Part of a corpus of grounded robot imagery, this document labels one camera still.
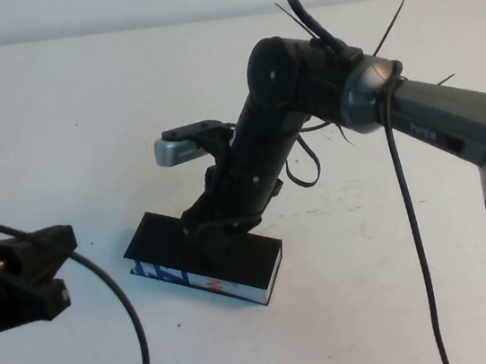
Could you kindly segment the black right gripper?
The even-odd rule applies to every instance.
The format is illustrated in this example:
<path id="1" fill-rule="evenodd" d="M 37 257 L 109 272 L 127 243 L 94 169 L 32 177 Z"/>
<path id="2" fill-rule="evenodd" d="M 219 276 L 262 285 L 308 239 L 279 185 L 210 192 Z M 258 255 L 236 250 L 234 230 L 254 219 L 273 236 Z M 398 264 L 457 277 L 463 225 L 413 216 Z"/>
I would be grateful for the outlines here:
<path id="1" fill-rule="evenodd" d="M 230 252 L 232 241 L 262 222 L 270 201 L 280 194 L 283 182 L 275 175 L 239 173 L 213 164 L 205 171 L 204 191 L 181 221 L 188 260 L 193 272 L 204 277 L 213 274 Z M 210 258 L 202 242 L 208 239 Z"/>

